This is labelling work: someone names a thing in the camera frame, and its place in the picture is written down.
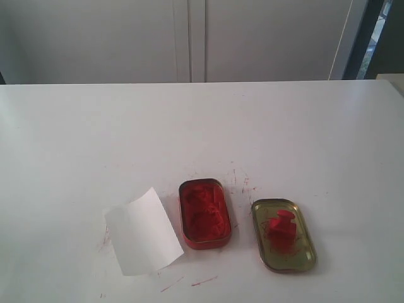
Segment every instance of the red tin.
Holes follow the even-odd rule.
[[[222,185],[214,179],[190,180],[179,187],[182,234],[193,249],[226,245],[232,225]]]

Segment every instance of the red crumbs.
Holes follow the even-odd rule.
[[[195,182],[182,192],[187,236],[196,242],[212,241],[230,233],[222,188],[212,182]]]

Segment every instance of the cabinet door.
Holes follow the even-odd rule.
[[[189,81],[186,0],[5,0],[34,83]]]
[[[327,80],[354,1],[206,0],[206,81]]]

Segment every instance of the paper sheet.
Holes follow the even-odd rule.
[[[184,254],[154,188],[109,210],[105,220],[124,276],[151,273]]]

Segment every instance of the table surface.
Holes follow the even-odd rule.
[[[177,191],[204,177],[234,233],[193,251]],[[404,99],[383,80],[3,86],[0,302],[402,302],[403,180]],[[125,277],[102,210],[151,186],[186,253]],[[264,267],[259,198],[301,207],[315,269]]]

